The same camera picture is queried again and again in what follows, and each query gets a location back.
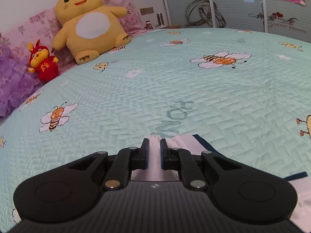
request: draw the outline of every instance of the silver thermos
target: silver thermos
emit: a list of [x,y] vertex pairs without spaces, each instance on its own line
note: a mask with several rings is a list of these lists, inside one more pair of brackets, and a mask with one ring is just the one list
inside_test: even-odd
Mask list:
[[164,26],[164,20],[163,20],[162,13],[158,13],[158,14],[156,15],[156,18],[158,19],[158,24],[159,24],[159,26]]

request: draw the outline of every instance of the red and yellow plush toy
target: red and yellow plush toy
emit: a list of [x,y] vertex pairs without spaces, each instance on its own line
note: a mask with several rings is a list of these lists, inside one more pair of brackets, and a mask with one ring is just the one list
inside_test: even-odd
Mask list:
[[36,42],[35,46],[32,43],[28,43],[28,49],[31,52],[29,58],[31,68],[28,68],[29,72],[39,73],[38,79],[44,83],[53,80],[59,75],[58,58],[50,56],[49,49],[46,46],[40,46],[40,40]]

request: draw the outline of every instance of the pink floral headboard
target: pink floral headboard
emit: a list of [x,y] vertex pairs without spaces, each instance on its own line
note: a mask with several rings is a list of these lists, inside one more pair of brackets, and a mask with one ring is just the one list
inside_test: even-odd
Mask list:
[[[140,13],[136,10],[133,0],[104,0],[104,2],[107,6],[122,6],[129,10],[129,15],[119,19],[125,32],[134,34],[144,29]],[[60,29],[61,25],[55,17],[54,8],[51,8],[29,18],[15,29],[3,33],[0,37],[0,46],[7,44],[15,57],[22,60],[29,58],[28,42],[35,43],[40,39],[41,44],[51,50],[52,40]],[[60,73],[77,65],[71,52],[66,47],[53,55],[60,60],[58,63]]]

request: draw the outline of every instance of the plush toy's foot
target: plush toy's foot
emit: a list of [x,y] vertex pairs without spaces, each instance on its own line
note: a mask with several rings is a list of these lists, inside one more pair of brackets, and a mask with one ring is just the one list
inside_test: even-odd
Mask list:
[[131,41],[132,41],[132,37],[124,32],[117,36],[114,46],[116,48],[120,46],[125,46]]
[[96,59],[99,56],[99,52],[96,50],[83,50],[79,52],[76,56],[76,62],[78,65],[89,62]]

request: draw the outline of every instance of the plush toy's white belly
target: plush toy's white belly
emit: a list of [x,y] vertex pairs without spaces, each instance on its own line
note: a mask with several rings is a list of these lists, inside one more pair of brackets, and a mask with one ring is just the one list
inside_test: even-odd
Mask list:
[[93,39],[106,33],[110,23],[108,17],[100,12],[91,12],[82,17],[76,25],[78,36]]

